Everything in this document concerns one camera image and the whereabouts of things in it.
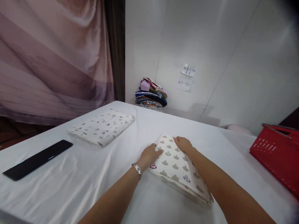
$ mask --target paper note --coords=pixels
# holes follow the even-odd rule
[[[188,64],[182,65],[182,71],[181,73],[190,77],[193,77],[195,75],[196,68],[192,68],[191,66],[188,66]]]
[[[194,83],[193,78],[186,75],[180,75],[176,89],[191,92],[193,83]]]

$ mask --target stack of clothes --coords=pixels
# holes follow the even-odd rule
[[[140,104],[142,107],[162,112],[162,108],[167,105],[167,93],[165,90],[147,77],[141,80],[139,89],[135,93],[135,103]]]

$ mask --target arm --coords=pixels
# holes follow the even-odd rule
[[[148,146],[141,154],[137,165],[142,172],[163,153],[155,151],[156,144]],[[131,167],[102,197],[92,206],[78,224],[120,223],[139,182],[135,167]]]
[[[173,138],[187,153],[222,209],[228,224],[275,223],[265,210],[215,163],[207,159],[186,138]]]

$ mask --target forearm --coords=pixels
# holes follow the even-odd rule
[[[135,167],[131,167],[88,211],[79,224],[120,223],[139,182]]]
[[[195,149],[186,151],[221,207],[229,224],[275,223],[229,175]]]

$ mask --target folded clothing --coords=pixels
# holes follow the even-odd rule
[[[140,84],[140,89],[148,92],[150,90],[150,84],[146,80],[143,80]]]
[[[151,78],[143,77],[143,79],[146,80],[155,90],[162,89],[162,87],[155,83]]]
[[[140,106],[144,107],[144,108],[160,111],[160,112],[162,111],[162,105],[160,103],[152,101],[152,100],[142,101],[140,103]]]
[[[169,135],[162,135],[156,150],[164,153],[150,166],[149,171],[201,205],[211,205],[213,198],[196,167]]]
[[[133,115],[126,115],[110,109],[75,125],[68,132],[104,147],[134,120]]]
[[[161,98],[158,95],[150,93],[150,92],[145,92],[145,91],[140,90],[135,93],[135,96],[136,96],[136,98],[146,97],[150,100],[160,103],[163,107],[165,107],[167,105],[167,101],[164,98]]]
[[[141,97],[141,98],[136,98],[135,100],[135,104],[140,104],[142,101],[146,101],[149,100],[148,98],[145,97]]]
[[[153,87],[149,87],[150,91],[159,92],[163,95],[164,98],[167,98],[167,93],[164,91],[164,89],[155,90]]]
[[[164,97],[163,97],[163,95],[162,95],[162,93],[160,93],[160,92],[154,92],[154,91],[149,91],[150,93],[153,93],[153,94],[155,94],[155,95],[157,95],[157,96],[159,96],[159,97],[161,97],[162,99],[165,99]]]

